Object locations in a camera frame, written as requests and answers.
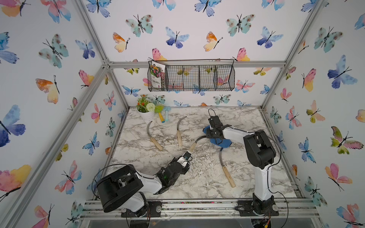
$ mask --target black cable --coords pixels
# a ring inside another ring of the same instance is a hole
[[[267,181],[268,181],[268,190],[269,190],[272,194],[280,193],[280,194],[284,197],[285,202],[287,203],[287,209],[288,209],[287,218],[285,219],[284,224],[280,227],[280,228],[283,228],[283,227],[285,226],[286,222],[288,221],[288,216],[289,216],[289,205],[288,205],[288,201],[287,201],[287,199],[285,198],[285,196],[284,196],[281,192],[279,192],[279,191],[277,191],[277,192],[272,192],[272,191],[270,190],[270,186],[269,186],[269,169],[270,169],[270,167],[272,167],[272,166],[274,166],[274,165],[277,165],[277,164],[280,162],[280,160],[281,160],[281,154],[282,154],[282,151],[281,151],[281,149],[280,149],[279,144],[278,144],[275,140],[273,140],[273,139],[272,139],[272,138],[270,138],[269,136],[268,136],[268,138],[269,138],[269,139],[271,139],[271,140],[272,140],[272,141],[273,141],[273,142],[274,142],[274,143],[278,146],[279,151],[280,151],[279,161],[278,161],[277,163],[275,163],[275,164],[273,164],[273,165],[269,166],[269,168],[268,168]]]

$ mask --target yellow handle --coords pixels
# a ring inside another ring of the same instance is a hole
[[[156,147],[161,151],[163,150],[162,146],[156,141],[155,138],[151,137],[150,140],[156,145]]]
[[[161,122],[162,122],[162,123],[164,123],[164,122],[165,122],[165,120],[164,120],[164,118],[163,118],[163,116],[161,115],[161,113],[160,113],[160,112],[158,113],[158,115],[160,116],[160,120],[161,120]]]
[[[180,134],[179,130],[177,130],[177,141],[179,142],[179,146],[183,145],[183,140],[181,138],[181,134]]]
[[[231,187],[233,187],[233,188],[234,188],[234,187],[236,186],[236,184],[234,183],[234,181],[233,181],[233,179],[232,179],[231,175],[229,174],[229,172],[228,172],[227,168],[226,168],[225,166],[222,166],[222,168],[223,168],[223,172],[224,172],[224,174],[226,175],[226,177],[227,177],[227,179],[228,179],[229,183],[231,184]]]

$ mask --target wooden handle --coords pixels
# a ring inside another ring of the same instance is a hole
[[[181,134],[179,130],[177,130],[177,141],[179,142],[179,146],[183,145],[183,140],[181,139]]]
[[[226,168],[225,166],[222,166],[222,168],[223,168],[223,172],[224,172],[224,174],[226,175],[226,177],[227,177],[227,179],[228,179],[229,183],[231,184],[231,187],[233,187],[233,188],[234,188],[234,187],[236,186],[236,184],[234,183],[234,181],[233,181],[233,179],[232,179],[231,175],[229,174],[229,172],[228,172],[227,168]]]
[[[150,140],[156,145],[156,147],[161,151],[163,148],[162,146],[156,141],[155,138],[151,137]]]
[[[194,148],[195,148],[195,146],[196,146],[196,143],[193,143],[192,145],[191,145],[191,147],[190,147],[190,152],[193,152],[193,150],[194,150]]]

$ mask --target blue butterfly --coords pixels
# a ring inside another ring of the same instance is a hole
[[[280,35],[273,35],[275,32],[269,32],[268,28],[266,28],[265,26],[262,28],[262,39],[257,41],[258,45],[263,45],[265,44],[265,48],[270,48],[273,43],[275,41],[280,40],[284,35],[280,34]]]
[[[170,37],[170,39],[167,40],[166,43],[170,46],[175,44],[177,48],[182,48],[183,45],[181,42],[187,41],[189,38],[189,34],[178,36],[180,32],[176,31],[176,33],[174,33],[169,27],[166,27],[165,29],[167,32],[167,36]]]
[[[283,138],[283,131],[280,131],[280,134],[279,136],[276,136],[277,137],[277,140],[279,141],[281,147],[284,149],[284,150],[287,150],[287,147],[285,146],[285,144],[283,143],[284,142],[284,138]]]
[[[95,12],[95,10],[97,9],[97,13],[100,13],[104,16],[104,17],[109,17],[110,13],[105,9],[108,7],[108,5],[112,2],[112,0],[88,0],[90,3],[86,5],[86,7],[88,8],[88,10],[90,12]]]
[[[84,51],[84,54],[82,55],[84,59],[88,59],[89,55],[94,58],[95,57],[95,52],[92,50],[94,47],[92,46],[91,41],[86,44],[86,41],[81,42],[79,40],[75,40],[76,44],[78,45],[78,47],[80,48],[80,50]]]
[[[177,101],[174,101],[174,104],[176,106],[189,106],[189,104],[183,104],[182,102],[180,103],[180,102],[177,102]]]
[[[220,3],[221,0],[199,0],[199,3],[196,3],[195,11],[200,12],[203,9],[203,12],[207,10],[208,17],[214,16],[214,10],[212,7],[215,7],[216,4]]]
[[[92,155],[94,153],[95,147],[99,147],[100,145],[99,141],[96,141],[96,132],[94,134],[94,138],[90,141],[91,143],[84,145],[82,148],[89,149],[89,154]]]
[[[314,157],[312,156],[312,154],[310,153],[311,150],[308,150],[309,148],[309,140],[308,137],[306,137],[306,140],[304,141],[304,145],[302,143],[299,143],[299,149],[302,150],[302,156],[301,158],[303,159],[303,161],[307,161],[307,157],[314,163],[316,163],[316,161],[314,160]]]
[[[223,95],[220,95],[220,97],[213,97],[213,99],[215,100],[215,103],[217,104],[217,105],[219,105],[221,102],[222,103],[228,103],[229,102],[229,97],[230,97],[231,95],[225,95],[225,96],[223,96]]]
[[[194,89],[193,89],[193,93],[194,94],[200,94],[201,96],[204,96],[205,93],[203,91],[207,91],[208,89],[199,89],[199,86],[197,85],[193,85]]]
[[[8,34],[8,32],[0,33],[0,58],[9,63],[16,63],[16,61],[19,59],[18,57],[16,57],[16,54],[10,51],[4,51],[5,49],[9,48],[8,46],[6,46],[9,41]]]
[[[138,97],[137,92],[141,90],[141,89],[133,89],[133,87],[130,89],[128,87],[125,87],[124,85],[122,85],[122,87],[125,89],[125,91],[124,91],[124,94],[125,95],[131,94],[131,95],[133,95],[135,97]]]
[[[264,85],[264,90],[260,92],[260,94],[267,94],[270,91],[270,88],[267,85]]]
[[[10,142],[9,135],[13,133],[16,136],[22,135],[25,132],[24,124],[15,124],[20,120],[20,108],[15,104],[11,107],[8,114],[0,121],[0,147],[5,146]]]
[[[245,102],[242,102],[240,100],[237,100],[237,105],[238,106],[251,106],[252,104],[246,104]]]
[[[332,88],[334,89],[338,89],[340,88],[341,85],[341,81],[343,84],[345,85],[352,85],[357,83],[357,79],[351,77],[348,74],[345,74],[345,72],[350,71],[348,70],[349,67],[346,68],[345,70],[345,66],[346,66],[346,56],[342,55],[340,60],[338,61],[338,63],[336,63],[336,70],[328,70],[328,78],[334,78],[333,82],[332,82]]]

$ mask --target curved blade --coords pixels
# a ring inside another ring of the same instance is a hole
[[[150,128],[150,124],[152,123],[152,120],[151,120],[151,122],[149,122],[148,123],[148,125],[147,125],[147,134],[148,134],[148,136],[151,138],[152,136],[151,136],[151,134],[150,134],[150,131],[149,131],[149,128]]]
[[[179,119],[179,121],[177,122],[177,130],[179,130],[179,125],[180,125],[180,122],[183,120],[183,118]]]

